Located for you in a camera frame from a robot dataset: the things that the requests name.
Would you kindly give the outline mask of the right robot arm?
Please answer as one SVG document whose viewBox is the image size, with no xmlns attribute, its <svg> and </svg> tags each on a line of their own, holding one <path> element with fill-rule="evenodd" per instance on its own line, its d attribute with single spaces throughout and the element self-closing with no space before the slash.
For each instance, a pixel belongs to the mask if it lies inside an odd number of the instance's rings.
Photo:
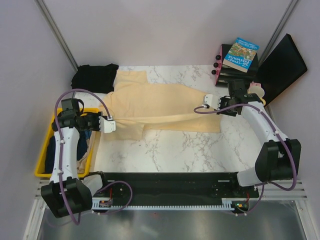
<svg viewBox="0 0 320 240">
<path fill-rule="evenodd" d="M 242 196 L 248 186 L 273 184 L 284 191 L 292 191 L 297 184 L 301 143 L 289 139 L 265 111 L 264 104 L 255 93 L 248 93 L 242 79 L 228 84 L 228 96 L 220 99 L 219 111 L 223 115 L 241 115 L 251 126 L 262 145 L 254 167 L 237 173 L 229 184 L 235 197 Z"/>
</svg>

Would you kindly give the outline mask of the cream yellow t-shirt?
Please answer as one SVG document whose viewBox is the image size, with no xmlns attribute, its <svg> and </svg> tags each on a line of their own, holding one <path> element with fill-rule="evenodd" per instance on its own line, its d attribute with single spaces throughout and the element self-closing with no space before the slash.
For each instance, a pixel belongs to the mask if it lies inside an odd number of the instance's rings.
<svg viewBox="0 0 320 240">
<path fill-rule="evenodd" d="M 205 92 L 182 84 L 148 83 L 145 71 L 118 71 L 103 101 L 116 123 L 107 141 L 141 140 L 145 130 L 219 133 L 221 116 L 197 114 Z"/>
</svg>

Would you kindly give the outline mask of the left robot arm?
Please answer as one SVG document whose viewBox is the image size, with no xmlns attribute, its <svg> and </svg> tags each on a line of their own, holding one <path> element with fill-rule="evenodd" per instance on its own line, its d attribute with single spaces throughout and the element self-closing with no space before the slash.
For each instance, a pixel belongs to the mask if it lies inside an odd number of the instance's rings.
<svg viewBox="0 0 320 240">
<path fill-rule="evenodd" d="M 99 132 L 100 112 L 84 113 L 83 101 L 68 98 L 62 101 L 62 111 L 52 123 L 55 139 L 54 165 L 49 184 L 41 187 L 41 197 L 56 218 L 88 211 L 93 196 L 106 196 L 110 185 L 100 173 L 79 179 L 77 150 L 81 133 Z"/>
</svg>

